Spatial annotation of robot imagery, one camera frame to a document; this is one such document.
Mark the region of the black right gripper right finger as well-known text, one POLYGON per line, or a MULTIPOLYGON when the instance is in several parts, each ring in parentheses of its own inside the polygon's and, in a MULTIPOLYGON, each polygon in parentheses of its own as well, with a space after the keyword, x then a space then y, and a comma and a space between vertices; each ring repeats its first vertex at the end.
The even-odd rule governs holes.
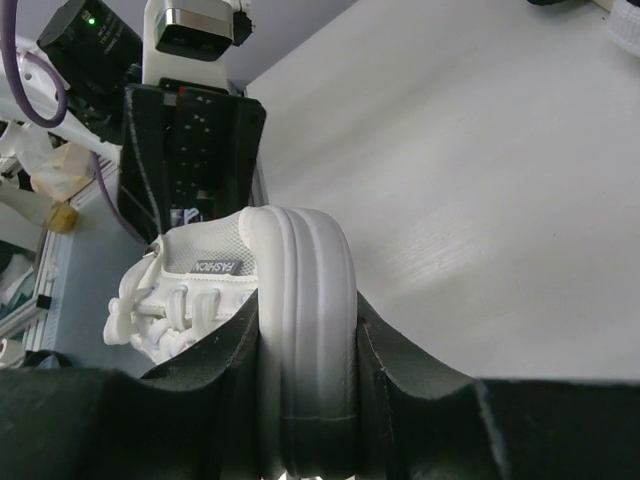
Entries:
POLYGON ((635 479, 631 381, 475 379, 358 302, 360 479, 635 479))

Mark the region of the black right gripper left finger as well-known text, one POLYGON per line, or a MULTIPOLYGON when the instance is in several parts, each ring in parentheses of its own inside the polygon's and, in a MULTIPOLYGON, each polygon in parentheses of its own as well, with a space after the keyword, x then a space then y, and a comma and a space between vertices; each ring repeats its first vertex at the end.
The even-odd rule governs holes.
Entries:
POLYGON ((5 479, 256 479, 258 299, 172 360, 1 374, 5 479))

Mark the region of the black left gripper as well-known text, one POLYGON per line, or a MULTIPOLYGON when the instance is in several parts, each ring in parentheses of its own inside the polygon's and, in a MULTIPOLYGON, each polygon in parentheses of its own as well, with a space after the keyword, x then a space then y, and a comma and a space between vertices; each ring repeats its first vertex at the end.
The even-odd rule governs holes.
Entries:
POLYGON ((195 208, 206 220, 249 204, 265 110, 224 89, 164 79, 123 102, 117 207, 145 240, 195 208))

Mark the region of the white grey sneaker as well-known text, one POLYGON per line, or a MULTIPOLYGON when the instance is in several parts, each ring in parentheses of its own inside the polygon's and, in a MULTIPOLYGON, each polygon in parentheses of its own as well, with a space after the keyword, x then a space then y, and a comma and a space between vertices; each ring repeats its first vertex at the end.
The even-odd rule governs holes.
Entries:
POLYGON ((247 207, 159 235, 123 276, 103 329, 156 364, 201 347, 258 301, 258 430, 268 475, 346 479, 357 438, 357 287, 337 222, 247 207))

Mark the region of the black white sneaker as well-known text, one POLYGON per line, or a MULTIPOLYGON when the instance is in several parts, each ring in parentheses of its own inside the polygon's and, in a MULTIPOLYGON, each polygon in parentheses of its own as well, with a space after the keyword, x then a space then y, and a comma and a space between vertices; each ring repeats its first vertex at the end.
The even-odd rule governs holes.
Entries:
POLYGON ((639 0, 615 0, 608 19, 613 42, 628 53, 639 56, 639 0))

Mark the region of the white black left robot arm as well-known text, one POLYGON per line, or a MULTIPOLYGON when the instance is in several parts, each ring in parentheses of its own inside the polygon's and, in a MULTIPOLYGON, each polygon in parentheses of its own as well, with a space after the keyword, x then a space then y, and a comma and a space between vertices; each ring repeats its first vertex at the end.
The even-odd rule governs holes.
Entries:
POLYGON ((17 47, 18 5, 1 5, 1 58, 14 100, 48 131, 75 120, 117 148, 108 204, 152 240, 179 210, 206 220, 250 204, 266 112, 233 92, 224 53, 253 33, 247 1, 149 1, 134 31, 103 1, 68 1, 35 51, 17 47))

